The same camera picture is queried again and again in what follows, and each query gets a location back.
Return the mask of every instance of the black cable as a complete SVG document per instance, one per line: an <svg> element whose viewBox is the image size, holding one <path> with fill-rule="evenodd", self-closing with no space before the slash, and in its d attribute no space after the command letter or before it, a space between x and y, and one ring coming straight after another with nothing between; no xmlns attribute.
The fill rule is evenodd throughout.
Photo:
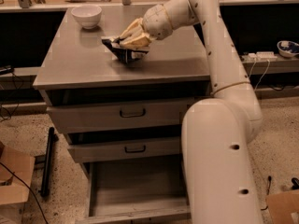
<svg viewBox="0 0 299 224"><path fill-rule="evenodd" d="M268 176L268 188L267 188L267 194L266 196L268 196L270 194L270 189L271 189L271 183L272 183L272 176ZM268 205L265 208L262 208L261 211L265 211L268 209Z"/></svg>
<svg viewBox="0 0 299 224"><path fill-rule="evenodd" d="M14 85L14 87L15 87L15 90L14 90L10 95L8 95L7 98L5 98L5 99L2 101L2 103L0 104L0 118L1 118L1 119L0 119L0 122L6 121L6 120L10 120L11 117L14 115L14 113L16 112L17 108L18 108L19 105L20 105L20 101L18 100L18 101L17 101L17 105L16 105L16 107L12 110L12 112L9 112L9 110L8 110L7 108L3 107L4 102L7 101L10 97L12 97L15 93L17 93L17 92L21 89L21 87L23 86L23 84L24 84L24 81L23 81L23 79L22 79L21 77L18 77L18 76L15 75L13 72L11 72L11 75L12 75L12 82L13 82L13 85ZM21 81L21 85L20 85L19 87L18 87L17 84L16 84L16 80L15 80L15 78L17 78L18 80Z"/></svg>
<svg viewBox="0 0 299 224"><path fill-rule="evenodd" d="M42 216L43 216L43 218L44 218L46 224L48 224L48 221L46 220L46 217L45 217L45 214L44 214L44 212L43 212L43 209L41 208L41 206L40 206L40 204L39 204L39 202L38 202L38 199L37 199L35 193L32 191L32 189L30 189L30 187L29 187L23 180L21 180L21 179L20 179L18 176L16 176L12 171L10 171L10 169L7 168L2 162L0 162L0 164L1 164L5 169L7 169L7 170L8 170L14 177L16 177L18 180L20 180L20 181L23 183L23 185L25 185L26 188L28 188L28 189L31 191L31 193L34 195L34 197L35 197L35 199L36 199L36 203L37 203L37 205L38 205L38 207L39 207L39 210L40 210L40 212L41 212L41 214L42 214Z"/></svg>

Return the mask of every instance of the drawer handle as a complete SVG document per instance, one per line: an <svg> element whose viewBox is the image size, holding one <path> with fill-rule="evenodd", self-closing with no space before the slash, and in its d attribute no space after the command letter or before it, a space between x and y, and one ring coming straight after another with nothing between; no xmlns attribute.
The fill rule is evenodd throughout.
<svg viewBox="0 0 299 224"><path fill-rule="evenodd" d="M143 153L143 152L146 151L146 149L147 149L146 146L143 146L142 149L139 149L139 150L136 149L136 148L130 150L128 147L125 147L125 148L124 148L124 152L125 152L125 153Z"/></svg>
<svg viewBox="0 0 299 224"><path fill-rule="evenodd" d="M125 112L122 112L122 110L120 111L120 116L122 118L133 118L133 117L143 117L145 116L147 113L146 109L143 108L142 111L140 112L130 112L130 113L125 113Z"/></svg>

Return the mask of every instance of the open drawer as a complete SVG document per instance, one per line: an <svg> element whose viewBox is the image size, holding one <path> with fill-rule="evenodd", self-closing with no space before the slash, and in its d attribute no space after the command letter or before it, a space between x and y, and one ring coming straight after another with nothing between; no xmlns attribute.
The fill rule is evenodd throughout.
<svg viewBox="0 0 299 224"><path fill-rule="evenodd" d="M77 224L189 219L181 156L90 163L87 216Z"/></svg>

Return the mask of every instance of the small bowl with items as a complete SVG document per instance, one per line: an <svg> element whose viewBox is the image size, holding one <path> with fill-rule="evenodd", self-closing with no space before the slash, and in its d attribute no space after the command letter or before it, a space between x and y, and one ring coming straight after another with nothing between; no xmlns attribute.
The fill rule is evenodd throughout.
<svg viewBox="0 0 299 224"><path fill-rule="evenodd" d="M299 44L292 41L279 41L278 50L281 56L291 58L299 54Z"/></svg>
<svg viewBox="0 0 299 224"><path fill-rule="evenodd" d="M74 7L71 11L75 21L85 29L92 29L101 20L102 8L95 5Z"/></svg>

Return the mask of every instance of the cardboard box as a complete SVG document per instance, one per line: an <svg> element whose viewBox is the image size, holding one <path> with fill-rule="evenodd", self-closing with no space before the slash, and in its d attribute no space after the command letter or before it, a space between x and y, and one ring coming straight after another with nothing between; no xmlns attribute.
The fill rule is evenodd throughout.
<svg viewBox="0 0 299 224"><path fill-rule="evenodd" d="M0 142L0 162L30 187L35 167L34 157L6 147ZM0 165L0 184L0 222L21 223L23 206L28 200L29 189L16 177L12 177L12 174L2 165Z"/></svg>
<svg viewBox="0 0 299 224"><path fill-rule="evenodd" d="M266 197L273 224L297 224L299 190L286 191Z"/></svg>

